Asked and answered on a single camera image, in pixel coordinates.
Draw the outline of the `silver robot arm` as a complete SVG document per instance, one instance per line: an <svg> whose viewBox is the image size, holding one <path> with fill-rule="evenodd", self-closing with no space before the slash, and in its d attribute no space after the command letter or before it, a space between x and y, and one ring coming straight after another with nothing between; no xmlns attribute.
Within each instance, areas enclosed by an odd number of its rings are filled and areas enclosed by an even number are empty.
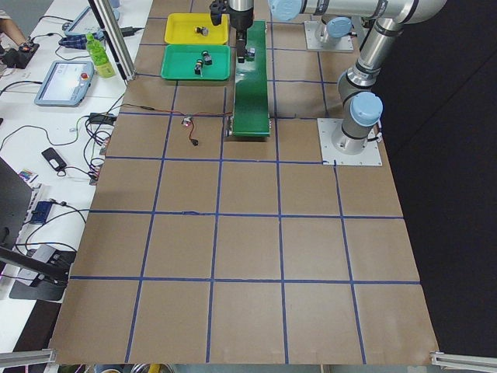
<svg viewBox="0 0 497 373"><path fill-rule="evenodd" d="M306 1L268 1L273 16L279 20L292 20L304 13ZM317 1L311 13L321 16L322 26L317 31L320 42L339 40L348 35L352 29L352 21L344 16L326 16L325 10L329 1ZM253 53L246 48L248 29L254 22L254 1L212 1L210 4L210 18L214 26L221 24L222 15L227 14L229 23L236 32L236 57L238 63L245 63L252 58Z"/></svg>
<svg viewBox="0 0 497 373"><path fill-rule="evenodd" d="M368 134L383 112L381 99L371 89L389 50L401 35L403 26L434 17L446 2L343 0L269 1L268 4L272 15L285 21L304 13L315 16L360 16L374 20L355 64L338 81L344 119L332 134L332 144L343 154L357 155L366 147Z"/></svg>

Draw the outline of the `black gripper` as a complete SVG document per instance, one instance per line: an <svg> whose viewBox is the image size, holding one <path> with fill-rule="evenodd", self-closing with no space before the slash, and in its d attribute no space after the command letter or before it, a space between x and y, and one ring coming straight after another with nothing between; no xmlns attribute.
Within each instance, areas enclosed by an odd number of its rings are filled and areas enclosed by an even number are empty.
<svg viewBox="0 0 497 373"><path fill-rule="evenodd" d="M217 0L210 4L210 18L214 26L221 24L223 14L229 15L230 25L237 32L245 32L253 24L253 0ZM247 54L246 33L236 33L236 56L238 63L244 63Z"/></svg>

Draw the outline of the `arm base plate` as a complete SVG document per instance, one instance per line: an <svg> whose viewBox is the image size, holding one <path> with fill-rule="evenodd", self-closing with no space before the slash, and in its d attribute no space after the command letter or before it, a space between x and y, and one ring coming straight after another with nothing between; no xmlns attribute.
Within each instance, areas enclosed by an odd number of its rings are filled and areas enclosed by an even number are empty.
<svg viewBox="0 0 497 373"><path fill-rule="evenodd" d="M349 35L353 24L347 17L335 17L324 23L305 21L304 32L307 49L310 51L329 51L352 53L353 42Z"/></svg>
<svg viewBox="0 0 497 373"><path fill-rule="evenodd" d="M363 139L352 139L342 132L342 119L318 118L322 163L330 166L382 166L374 130Z"/></svg>

